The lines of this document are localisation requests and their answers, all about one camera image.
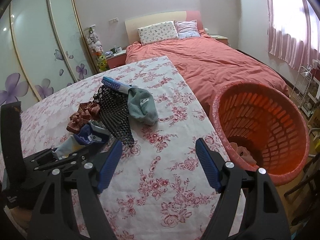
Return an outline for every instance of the nightstand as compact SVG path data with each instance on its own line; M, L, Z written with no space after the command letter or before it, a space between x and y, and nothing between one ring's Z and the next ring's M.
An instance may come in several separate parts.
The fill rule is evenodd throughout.
M113 54L112 57L107 58L107 63L109 68L115 68L125 65L125 60L127 58L127 51L124 49L123 51Z
M226 45L229 45L229 38L221 36L221 35L210 35L211 38L216 39L217 41L220 41Z

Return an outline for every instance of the white wall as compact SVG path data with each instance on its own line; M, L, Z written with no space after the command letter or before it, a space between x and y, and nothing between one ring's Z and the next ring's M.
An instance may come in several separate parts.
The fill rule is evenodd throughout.
M200 10L203 24L212 34L229 38L238 46L239 0L75 0L83 28L96 24L104 50L129 45L124 21L160 12ZM118 23L109 20L119 18Z
M298 71L268 53L267 0L241 0L239 50L261 60L294 84Z

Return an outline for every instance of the silver bolt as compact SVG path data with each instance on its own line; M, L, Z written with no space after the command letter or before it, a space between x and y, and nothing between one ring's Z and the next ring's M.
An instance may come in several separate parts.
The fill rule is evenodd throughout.
M53 175L58 175L60 173L60 170L59 169L54 169L53 171L52 171L52 174Z
M266 169L264 169L264 168L259 168L258 171L259 171L260 174L266 174L267 173Z
M233 162L226 162L226 167L232 169L235 166Z
M91 169L93 167L93 164L92 163L86 163L85 165L84 165L84 168L85 169Z

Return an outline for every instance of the cream headboard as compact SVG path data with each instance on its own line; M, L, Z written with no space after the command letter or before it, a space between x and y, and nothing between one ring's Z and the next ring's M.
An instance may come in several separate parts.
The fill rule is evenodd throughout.
M125 28L127 29L127 35L129 43L133 44L135 41L140 41L138 28L167 21L192 21L197 20L198 30L203 29L201 16L199 11L178 11L178 12L166 12L147 15L131 20L126 20Z

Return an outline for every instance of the pink curtain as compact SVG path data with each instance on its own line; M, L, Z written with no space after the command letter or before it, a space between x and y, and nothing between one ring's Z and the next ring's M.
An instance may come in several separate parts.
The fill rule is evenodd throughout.
M292 68L319 59L319 19L307 0L267 0L268 52Z

